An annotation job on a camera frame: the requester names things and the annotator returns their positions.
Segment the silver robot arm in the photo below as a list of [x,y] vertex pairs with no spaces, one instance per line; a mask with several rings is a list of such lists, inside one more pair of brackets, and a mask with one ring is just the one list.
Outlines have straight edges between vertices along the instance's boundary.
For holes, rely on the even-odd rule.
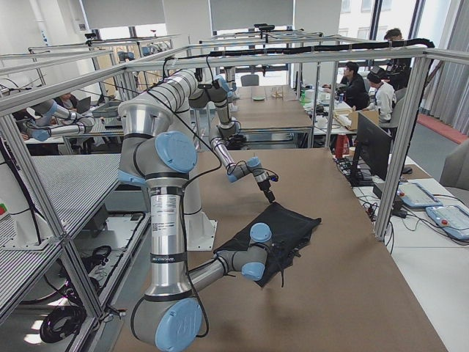
[[270,182],[276,182],[278,178],[269,175],[257,157],[236,162],[226,148],[227,139],[239,131],[238,121],[230,114],[230,95],[231,90],[224,78],[216,76],[209,84],[203,84],[195,80],[195,87],[188,93],[188,102],[193,109],[203,108],[209,102],[214,103],[219,123],[210,131],[210,149],[223,164],[230,182],[233,183],[251,174],[254,176],[259,189],[263,191],[267,200],[272,203],[275,196],[270,190]]
[[130,329],[160,351],[185,350],[207,326],[200,290],[231,272],[258,281],[272,256],[270,227],[258,222],[244,250],[221,250],[199,268],[188,267],[184,200],[197,163],[193,130],[184,117],[188,108],[215,105],[219,124],[210,137],[211,150],[231,180],[253,175],[267,199],[274,200],[274,178],[258,158],[238,166],[224,146],[224,139],[239,129],[229,111],[230,95],[221,76],[203,83],[198,73],[179,70],[118,108],[125,119],[118,178],[148,188],[151,211],[151,282],[133,308]]

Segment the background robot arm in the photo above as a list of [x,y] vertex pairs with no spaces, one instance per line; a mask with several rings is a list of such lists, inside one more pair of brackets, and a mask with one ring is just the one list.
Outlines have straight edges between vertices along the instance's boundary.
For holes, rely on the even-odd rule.
[[31,109],[40,116],[33,117],[27,109],[21,109],[12,115],[22,134],[41,142],[52,136],[76,136],[88,133],[95,124],[93,117],[68,110],[52,99],[31,106]]

